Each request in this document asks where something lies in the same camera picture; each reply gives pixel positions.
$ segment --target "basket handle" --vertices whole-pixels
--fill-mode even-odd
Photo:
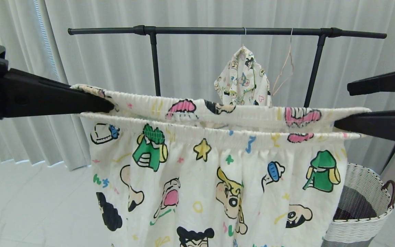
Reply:
[[[388,204],[388,208],[393,207],[394,208],[394,201],[395,201],[395,182],[392,180],[388,180],[384,186],[382,186],[382,190],[387,189],[388,190],[388,186],[391,185],[392,186],[392,194],[391,194],[391,201]]]

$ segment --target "cartoon print shorts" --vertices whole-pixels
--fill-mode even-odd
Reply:
[[[104,97],[83,113],[93,183],[111,245],[320,246],[347,156],[337,119],[366,108],[221,105],[73,88]]]

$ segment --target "white marble floor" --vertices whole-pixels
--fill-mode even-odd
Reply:
[[[0,247],[108,247],[89,167],[0,163]],[[395,211],[370,247],[395,247]]]

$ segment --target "white and gray basket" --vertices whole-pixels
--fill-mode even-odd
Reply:
[[[349,163],[339,205],[321,247],[368,247],[391,214],[394,200],[394,181],[384,184],[371,170]]]

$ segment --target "curtain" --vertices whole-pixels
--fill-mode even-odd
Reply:
[[[47,53],[55,41],[44,37],[36,7],[33,0],[0,0],[0,45],[6,47],[10,67],[58,80],[58,68]],[[54,59],[61,64],[59,56]],[[66,83],[64,75],[60,79]],[[71,170],[86,166],[89,147],[80,119],[61,115],[0,120],[0,161],[9,160],[47,165],[64,161]]]
[[[229,3],[175,0],[37,2],[46,34],[50,39],[57,75],[62,82],[70,85],[85,83],[135,94],[155,95],[149,37],[135,34],[70,36],[67,29],[135,25],[246,27],[246,30],[248,27],[337,27],[343,30],[387,33],[388,37],[385,40],[327,38],[310,106],[365,106],[373,111],[395,109],[395,93],[350,97],[346,91],[346,84],[351,81],[395,71],[395,1],[378,1],[376,4],[363,0],[232,0]],[[12,10],[13,6],[17,6],[17,11],[21,11],[21,6],[26,8],[28,1],[7,0],[0,1],[0,5],[3,5],[0,8],[6,9],[6,12],[0,12],[1,19],[11,20],[1,21],[0,44],[6,45],[8,55],[13,56],[10,60],[12,66],[15,67],[14,61],[17,58],[10,52],[18,52],[20,65],[16,64],[16,68],[42,73],[41,75],[48,71],[50,75],[46,77],[55,77],[53,69],[45,65],[49,59],[42,46],[44,38],[39,33],[38,21],[33,20],[37,17],[30,13],[33,21],[24,23],[22,20],[26,19],[26,16],[19,17],[19,14],[13,14],[16,12]],[[35,28],[23,28],[24,25],[31,27],[33,23],[36,23]],[[9,28],[10,25],[21,29],[22,32],[16,31],[14,27]],[[4,28],[11,30],[6,33],[2,31]],[[34,36],[34,39],[23,38],[27,34]],[[9,44],[8,37],[11,37],[10,41],[15,44]],[[278,106],[303,105],[317,44],[317,37],[314,36],[292,36],[291,43],[289,36],[245,35],[157,35],[157,40],[162,96],[204,98],[216,102],[219,98],[213,89],[213,82],[241,45],[244,44],[255,53],[257,62],[265,68],[273,84],[291,44],[294,74],[274,95],[273,104]],[[24,46],[26,50],[30,49],[30,46],[26,45],[27,42],[32,43],[33,47],[42,47],[41,63],[26,62],[33,61],[33,55],[37,56],[37,61],[41,56],[39,53],[27,53],[19,48]],[[36,66],[47,69],[35,69]],[[287,66],[279,81],[284,80],[290,72],[291,69]],[[55,153],[57,156],[50,157],[53,158],[53,161],[49,161],[50,164],[64,160],[66,165],[72,168],[85,165],[89,162],[85,133],[91,130],[92,123],[83,119],[79,121],[75,117],[59,117],[67,119],[67,122],[52,122],[51,119],[54,117],[19,120],[24,121],[23,125],[15,124],[18,119],[0,121],[0,125],[4,121],[13,122],[10,123],[11,128],[0,126],[0,156],[5,154],[10,158],[16,153],[19,158],[31,159],[40,156],[47,160],[51,153]],[[35,130],[33,121],[42,121],[42,124],[38,124],[41,128]],[[23,131],[22,127],[28,134],[20,134]],[[19,147],[8,138],[12,138],[11,135],[15,136],[14,140],[28,139],[30,142],[24,141],[22,147]],[[45,142],[52,146],[50,150],[41,148],[42,142],[48,140],[47,136],[54,136],[54,140],[50,138],[51,141]],[[348,160],[380,173],[393,145],[394,142],[371,137],[347,142]]]

